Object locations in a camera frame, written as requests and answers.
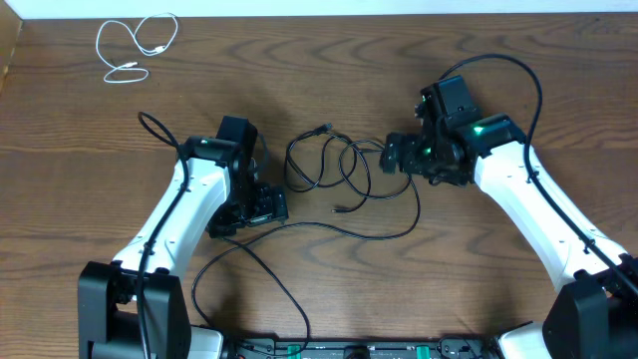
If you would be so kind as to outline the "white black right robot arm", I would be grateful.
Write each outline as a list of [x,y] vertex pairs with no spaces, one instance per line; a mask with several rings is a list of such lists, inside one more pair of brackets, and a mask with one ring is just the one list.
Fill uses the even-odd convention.
[[496,337],[500,356],[636,357],[636,257],[575,206],[526,146],[522,130],[505,115],[453,130],[443,121],[422,125],[418,135],[387,135],[383,171],[475,184],[522,233],[557,293],[543,322]]

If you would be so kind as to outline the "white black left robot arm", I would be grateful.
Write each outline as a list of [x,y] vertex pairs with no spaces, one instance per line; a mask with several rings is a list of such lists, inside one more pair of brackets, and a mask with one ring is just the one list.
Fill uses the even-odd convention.
[[82,358],[219,358],[223,335],[191,325],[181,282],[202,235],[288,217],[282,187],[258,182],[242,143],[191,137],[139,233],[78,281]]

